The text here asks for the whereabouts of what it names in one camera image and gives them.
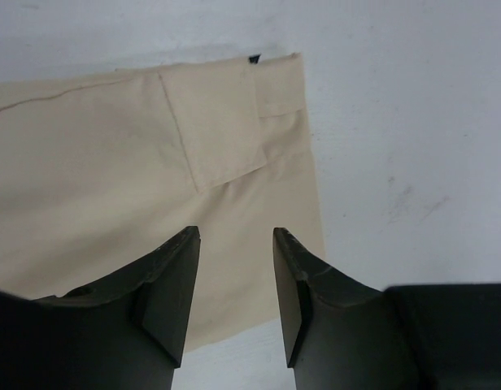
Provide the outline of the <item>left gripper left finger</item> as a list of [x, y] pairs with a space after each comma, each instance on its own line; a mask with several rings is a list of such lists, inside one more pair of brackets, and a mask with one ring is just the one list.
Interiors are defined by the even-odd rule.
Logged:
[[0, 389], [169, 389], [181, 365], [200, 234], [67, 294], [0, 291]]

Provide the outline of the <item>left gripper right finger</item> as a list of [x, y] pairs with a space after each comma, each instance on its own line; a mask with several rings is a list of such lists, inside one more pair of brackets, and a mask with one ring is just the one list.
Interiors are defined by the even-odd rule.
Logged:
[[273, 232], [287, 366], [299, 389], [501, 389], [501, 283], [378, 291]]

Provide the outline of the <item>beige trousers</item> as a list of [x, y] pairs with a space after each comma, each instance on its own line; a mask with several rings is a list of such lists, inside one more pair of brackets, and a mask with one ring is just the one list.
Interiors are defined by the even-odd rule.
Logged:
[[0, 289], [66, 293], [191, 225], [190, 350], [278, 317], [275, 228], [324, 254], [300, 54], [0, 84]]

